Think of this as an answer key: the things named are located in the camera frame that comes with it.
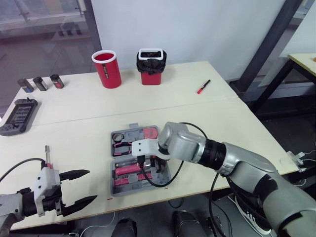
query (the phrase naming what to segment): battery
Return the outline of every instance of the battery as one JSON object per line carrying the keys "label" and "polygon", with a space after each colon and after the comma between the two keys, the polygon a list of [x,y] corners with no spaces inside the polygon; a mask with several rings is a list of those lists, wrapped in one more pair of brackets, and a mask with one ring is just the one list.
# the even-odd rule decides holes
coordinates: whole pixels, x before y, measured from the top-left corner
{"label": "battery", "polygon": [[31,84],[28,82],[28,80],[24,79],[19,79],[18,84],[20,87],[26,92],[26,93],[31,93],[33,92],[34,88],[31,86]]}
{"label": "battery", "polygon": [[38,87],[39,90],[45,91],[48,89],[48,86],[44,82],[44,80],[41,77],[36,77],[33,79],[35,85]]}
{"label": "battery", "polygon": [[57,74],[51,75],[50,79],[56,88],[61,89],[64,87],[63,82],[61,81],[60,77]]}

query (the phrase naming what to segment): gray tool case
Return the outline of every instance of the gray tool case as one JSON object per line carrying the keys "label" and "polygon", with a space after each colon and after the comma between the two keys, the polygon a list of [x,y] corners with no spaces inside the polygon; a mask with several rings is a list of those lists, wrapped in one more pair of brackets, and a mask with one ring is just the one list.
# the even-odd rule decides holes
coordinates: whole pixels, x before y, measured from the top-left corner
{"label": "gray tool case", "polygon": [[[131,154],[131,143],[145,138],[156,139],[157,126],[139,127],[137,123],[129,125],[130,129],[111,133],[111,195],[114,197],[154,189],[137,165],[137,158]],[[144,170],[156,184],[165,184],[170,178],[167,161],[146,156]]]}

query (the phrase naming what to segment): red cylindrical container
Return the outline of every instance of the red cylindrical container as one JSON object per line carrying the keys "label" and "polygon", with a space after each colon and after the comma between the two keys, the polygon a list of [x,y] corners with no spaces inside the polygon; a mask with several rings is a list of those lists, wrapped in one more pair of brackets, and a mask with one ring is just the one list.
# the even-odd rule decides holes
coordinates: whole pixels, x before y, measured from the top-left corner
{"label": "red cylindrical container", "polygon": [[100,50],[92,55],[92,61],[105,88],[121,84],[117,55],[111,50]]}
{"label": "red cylindrical container", "polygon": [[149,75],[148,73],[141,73],[143,85],[160,85],[161,84],[161,73],[155,73]]}

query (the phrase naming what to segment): silver robotic arm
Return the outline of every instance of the silver robotic arm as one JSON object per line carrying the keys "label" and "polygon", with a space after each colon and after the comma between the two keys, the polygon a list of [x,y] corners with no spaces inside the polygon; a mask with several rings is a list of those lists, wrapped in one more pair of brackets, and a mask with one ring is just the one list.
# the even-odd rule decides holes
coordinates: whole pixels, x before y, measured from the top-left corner
{"label": "silver robotic arm", "polygon": [[212,168],[226,176],[231,186],[256,195],[281,237],[311,237],[316,233],[316,201],[256,153],[191,133],[184,124],[167,122],[157,139],[133,142],[132,155],[177,158]]}

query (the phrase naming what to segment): black plastic bag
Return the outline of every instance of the black plastic bag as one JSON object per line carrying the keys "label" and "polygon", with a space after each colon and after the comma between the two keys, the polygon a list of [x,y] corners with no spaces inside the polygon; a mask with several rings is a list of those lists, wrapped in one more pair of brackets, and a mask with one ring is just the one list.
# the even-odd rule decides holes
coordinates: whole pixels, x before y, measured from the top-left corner
{"label": "black plastic bag", "polygon": [[[160,57],[159,52],[142,52],[142,57]],[[166,66],[167,53],[163,51],[163,59],[158,60],[155,58],[149,58],[146,60],[138,59],[138,54],[136,56],[137,70],[140,73],[148,73],[149,75],[162,73]]]}

